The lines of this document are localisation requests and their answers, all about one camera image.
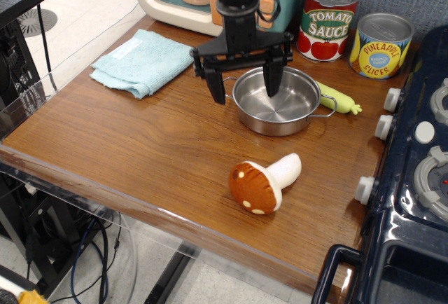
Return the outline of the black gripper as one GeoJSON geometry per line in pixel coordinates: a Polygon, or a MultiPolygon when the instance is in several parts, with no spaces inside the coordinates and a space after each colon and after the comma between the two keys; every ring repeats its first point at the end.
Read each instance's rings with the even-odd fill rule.
{"type": "Polygon", "coordinates": [[[256,28],[256,17],[225,17],[222,32],[214,39],[193,48],[195,74],[205,78],[218,104],[225,104],[224,71],[263,66],[268,97],[280,88],[284,66],[293,59],[289,32],[266,32],[256,28]]]}

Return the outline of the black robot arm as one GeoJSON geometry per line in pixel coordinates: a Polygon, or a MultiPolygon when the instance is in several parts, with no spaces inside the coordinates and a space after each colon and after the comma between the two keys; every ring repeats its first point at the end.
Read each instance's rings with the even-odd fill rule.
{"type": "Polygon", "coordinates": [[[293,35],[257,29],[256,17],[261,14],[259,0],[217,0],[216,7],[223,17],[223,30],[216,38],[190,51],[196,75],[205,79],[214,101],[224,104],[222,73],[261,67],[266,93],[275,96],[284,67],[293,59],[293,35]]]}

